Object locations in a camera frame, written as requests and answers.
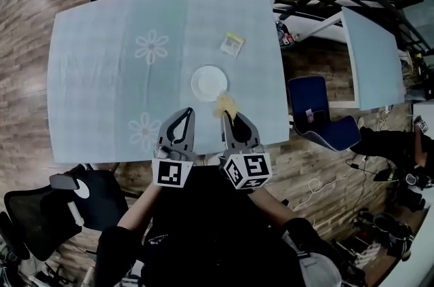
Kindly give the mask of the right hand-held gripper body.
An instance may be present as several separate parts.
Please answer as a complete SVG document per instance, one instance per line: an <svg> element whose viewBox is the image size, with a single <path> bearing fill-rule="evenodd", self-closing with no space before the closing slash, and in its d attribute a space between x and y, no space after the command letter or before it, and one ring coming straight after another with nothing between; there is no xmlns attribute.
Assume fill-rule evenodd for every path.
<svg viewBox="0 0 434 287"><path fill-rule="evenodd" d="M260 143L226 143L222 172L236 190L257 189L272 176L271 158Z"/></svg>

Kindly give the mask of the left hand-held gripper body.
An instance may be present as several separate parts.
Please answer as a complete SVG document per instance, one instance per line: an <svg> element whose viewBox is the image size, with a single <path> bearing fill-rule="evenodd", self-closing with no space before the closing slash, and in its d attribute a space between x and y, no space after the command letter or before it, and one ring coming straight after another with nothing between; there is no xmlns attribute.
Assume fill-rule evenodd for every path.
<svg viewBox="0 0 434 287"><path fill-rule="evenodd" d="M183 188L195 159L194 151L179 151L156 145L151 163L153 183L161 187Z"/></svg>

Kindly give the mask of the yellow sponge piece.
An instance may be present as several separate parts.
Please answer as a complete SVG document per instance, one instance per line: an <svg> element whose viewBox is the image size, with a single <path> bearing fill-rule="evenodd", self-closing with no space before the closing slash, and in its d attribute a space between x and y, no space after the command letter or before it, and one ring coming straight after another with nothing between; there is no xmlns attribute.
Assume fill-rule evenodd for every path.
<svg viewBox="0 0 434 287"><path fill-rule="evenodd" d="M237 103L227 92L221 92L218 95L213 116L216 119L221 119L224 112L227 112L231 119L234 119L239 112Z"/></svg>

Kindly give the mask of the white plate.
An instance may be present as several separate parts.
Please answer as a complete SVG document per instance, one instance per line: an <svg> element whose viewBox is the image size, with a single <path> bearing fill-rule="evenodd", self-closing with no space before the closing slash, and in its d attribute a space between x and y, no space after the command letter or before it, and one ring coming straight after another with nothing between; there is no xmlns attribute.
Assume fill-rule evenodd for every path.
<svg viewBox="0 0 434 287"><path fill-rule="evenodd" d="M214 102L227 88L226 75L216 66L202 66L191 77L191 89L200 101Z"/></svg>

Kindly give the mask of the person's right forearm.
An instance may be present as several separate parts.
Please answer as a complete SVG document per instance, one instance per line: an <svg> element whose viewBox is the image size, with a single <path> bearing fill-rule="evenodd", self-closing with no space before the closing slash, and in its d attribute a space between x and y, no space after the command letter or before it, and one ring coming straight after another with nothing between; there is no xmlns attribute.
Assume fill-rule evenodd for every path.
<svg viewBox="0 0 434 287"><path fill-rule="evenodd" d="M282 228L288 221L297 218L294 211L272 196L265 188L255 190L248 197L278 228Z"/></svg>

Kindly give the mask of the person's left forearm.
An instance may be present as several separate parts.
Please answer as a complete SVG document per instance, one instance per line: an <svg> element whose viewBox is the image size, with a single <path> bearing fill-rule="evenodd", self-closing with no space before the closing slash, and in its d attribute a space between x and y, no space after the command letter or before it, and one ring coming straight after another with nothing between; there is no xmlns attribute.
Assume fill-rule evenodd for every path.
<svg viewBox="0 0 434 287"><path fill-rule="evenodd" d="M153 217L153 210L161 195L162 187L150 184L129 210L122 216L117 226L144 235Z"/></svg>

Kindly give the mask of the grey shoulder bag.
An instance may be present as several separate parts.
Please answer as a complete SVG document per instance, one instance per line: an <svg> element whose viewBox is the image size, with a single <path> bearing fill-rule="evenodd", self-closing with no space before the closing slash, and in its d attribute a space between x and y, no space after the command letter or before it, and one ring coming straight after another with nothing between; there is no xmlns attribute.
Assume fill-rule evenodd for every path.
<svg viewBox="0 0 434 287"><path fill-rule="evenodd" d="M300 250L288 231L282 240L296 253L305 287L341 287L342 277L335 264L326 256Z"/></svg>

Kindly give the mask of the person's black shirt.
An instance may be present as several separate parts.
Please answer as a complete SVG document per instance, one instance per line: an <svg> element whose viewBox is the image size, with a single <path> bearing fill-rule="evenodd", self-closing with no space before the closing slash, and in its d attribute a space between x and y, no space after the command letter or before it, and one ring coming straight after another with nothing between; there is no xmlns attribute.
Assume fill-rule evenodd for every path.
<svg viewBox="0 0 434 287"><path fill-rule="evenodd" d="M297 215L278 228L218 166L195 166L183 188L162 187L144 235L118 227L99 239L94 287L116 287L141 262L138 287L305 287L300 250L343 260Z"/></svg>

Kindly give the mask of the blue chair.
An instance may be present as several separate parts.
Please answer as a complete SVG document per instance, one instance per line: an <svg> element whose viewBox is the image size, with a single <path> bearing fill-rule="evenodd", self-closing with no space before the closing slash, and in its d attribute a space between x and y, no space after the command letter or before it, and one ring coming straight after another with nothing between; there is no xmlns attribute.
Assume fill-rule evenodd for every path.
<svg viewBox="0 0 434 287"><path fill-rule="evenodd" d="M321 76L290 79L288 94L292 109L295 131L311 142L335 152L345 151L356 145L360 139L357 122L350 115L316 125L307 121L305 111L327 110L330 112L326 81Z"/></svg>

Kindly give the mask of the black phone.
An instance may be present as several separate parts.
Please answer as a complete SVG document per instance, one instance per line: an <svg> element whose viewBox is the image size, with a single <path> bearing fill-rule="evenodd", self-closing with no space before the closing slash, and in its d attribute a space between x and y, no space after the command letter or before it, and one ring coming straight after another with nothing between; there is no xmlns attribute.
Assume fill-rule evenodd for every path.
<svg viewBox="0 0 434 287"><path fill-rule="evenodd" d="M323 125L330 121L330 112L327 110L313 111L312 123L316 125Z"/></svg>

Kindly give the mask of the black office chair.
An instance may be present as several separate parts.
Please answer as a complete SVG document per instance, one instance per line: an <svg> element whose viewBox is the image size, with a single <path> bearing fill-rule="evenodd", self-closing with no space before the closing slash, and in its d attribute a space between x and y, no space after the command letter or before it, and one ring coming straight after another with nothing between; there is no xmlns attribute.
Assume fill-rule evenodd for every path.
<svg viewBox="0 0 434 287"><path fill-rule="evenodd" d="M7 192L0 237L18 258L45 261L83 228L116 225L128 205L114 173L79 164L51 175L44 187Z"/></svg>

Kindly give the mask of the light blue flowered tablecloth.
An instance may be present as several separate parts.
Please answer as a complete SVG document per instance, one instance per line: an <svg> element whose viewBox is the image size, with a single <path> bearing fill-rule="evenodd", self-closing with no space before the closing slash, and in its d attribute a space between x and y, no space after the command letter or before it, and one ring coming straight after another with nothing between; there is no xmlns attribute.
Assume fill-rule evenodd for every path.
<svg viewBox="0 0 434 287"><path fill-rule="evenodd" d="M234 58L225 33L245 39ZM56 15L47 72L54 159L146 161L161 124L195 111L194 150L224 149L215 101L200 101L191 77L216 66L227 92L264 145L289 137L281 50L271 0L99 0Z"/></svg>

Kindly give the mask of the clear packet with yellow label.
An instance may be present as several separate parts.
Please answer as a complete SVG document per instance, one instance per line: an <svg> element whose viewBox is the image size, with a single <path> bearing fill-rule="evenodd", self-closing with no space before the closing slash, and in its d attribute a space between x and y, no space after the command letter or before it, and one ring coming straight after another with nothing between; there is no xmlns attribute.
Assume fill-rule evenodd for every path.
<svg viewBox="0 0 434 287"><path fill-rule="evenodd" d="M231 55L234 58L238 57L245 39L237 36L234 33L226 32L222 43L220 44L220 50L225 54Z"/></svg>

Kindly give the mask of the bin with bottles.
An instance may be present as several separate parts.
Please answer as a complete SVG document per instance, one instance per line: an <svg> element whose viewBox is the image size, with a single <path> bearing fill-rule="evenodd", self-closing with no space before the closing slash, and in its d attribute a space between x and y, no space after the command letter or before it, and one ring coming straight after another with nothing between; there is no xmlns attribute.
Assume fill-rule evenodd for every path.
<svg viewBox="0 0 434 287"><path fill-rule="evenodd" d="M298 42L298 35L289 31L287 26L280 20L276 21L279 46L282 50L288 49Z"/></svg>

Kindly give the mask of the light blue topped white table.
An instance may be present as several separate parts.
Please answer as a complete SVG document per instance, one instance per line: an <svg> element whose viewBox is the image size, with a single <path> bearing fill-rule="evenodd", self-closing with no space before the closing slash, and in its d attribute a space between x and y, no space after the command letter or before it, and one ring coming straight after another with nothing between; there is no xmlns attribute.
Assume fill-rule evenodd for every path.
<svg viewBox="0 0 434 287"><path fill-rule="evenodd" d="M331 101L334 109L366 111L401 104L406 89L395 36L370 19L343 7L340 12L299 34L298 40L342 23L351 63L354 100Z"/></svg>

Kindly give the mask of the black striped backpack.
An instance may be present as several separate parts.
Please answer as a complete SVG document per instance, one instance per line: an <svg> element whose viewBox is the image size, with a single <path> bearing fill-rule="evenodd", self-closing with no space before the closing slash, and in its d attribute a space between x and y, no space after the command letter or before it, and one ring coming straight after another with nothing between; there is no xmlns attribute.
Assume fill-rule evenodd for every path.
<svg viewBox="0 0 434 287"><path fill-rule="evenodd" d="M362 208L357 213L353 225L385 247L389 256L401 259L403 262L409 260L414 233L407 224L385 212L372 214L367 208Z"/></svg>

